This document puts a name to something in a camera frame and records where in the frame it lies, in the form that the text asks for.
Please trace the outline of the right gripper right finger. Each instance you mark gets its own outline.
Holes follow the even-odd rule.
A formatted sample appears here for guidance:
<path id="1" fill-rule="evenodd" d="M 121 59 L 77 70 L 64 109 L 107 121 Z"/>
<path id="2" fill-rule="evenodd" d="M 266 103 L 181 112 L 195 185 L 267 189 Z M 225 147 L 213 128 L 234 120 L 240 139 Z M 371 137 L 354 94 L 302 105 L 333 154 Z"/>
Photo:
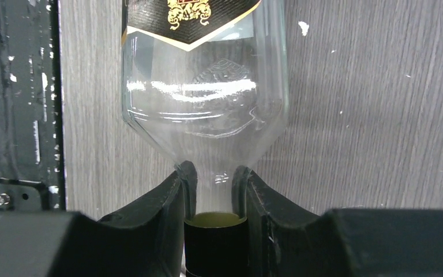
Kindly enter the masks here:
<path id="1" fill-rule="evenodd" d="M 443 276 L 443 209 L 332 208 L 316 215 L 247 167 L 250 276 Z"/>

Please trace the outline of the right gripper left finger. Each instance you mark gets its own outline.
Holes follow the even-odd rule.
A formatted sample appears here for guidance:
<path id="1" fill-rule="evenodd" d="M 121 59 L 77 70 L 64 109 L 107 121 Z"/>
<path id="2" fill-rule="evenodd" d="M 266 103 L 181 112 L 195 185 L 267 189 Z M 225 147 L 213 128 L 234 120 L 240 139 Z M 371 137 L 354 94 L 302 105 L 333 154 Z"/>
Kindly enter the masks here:
<path id="1" fill-rule="evenodd" d="M 93 220 L 64 211 L 61 190 L 0 180 L 0 276 L 179 276 L 183 162 L 160 185 Z"/>

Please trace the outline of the clear whisky bottle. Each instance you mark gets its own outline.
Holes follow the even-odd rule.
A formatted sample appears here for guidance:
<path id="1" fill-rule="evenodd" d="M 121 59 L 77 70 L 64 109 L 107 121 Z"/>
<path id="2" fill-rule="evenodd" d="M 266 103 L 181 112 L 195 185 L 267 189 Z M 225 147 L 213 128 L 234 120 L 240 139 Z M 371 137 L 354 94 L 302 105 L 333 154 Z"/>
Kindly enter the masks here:
<path id="1" fill-rule="evenodd" d="M 246 188 L 283 132 L 283 1 L 123 1 L 125 122 L 174 162 L 189 276 L 248 276 Z"/>

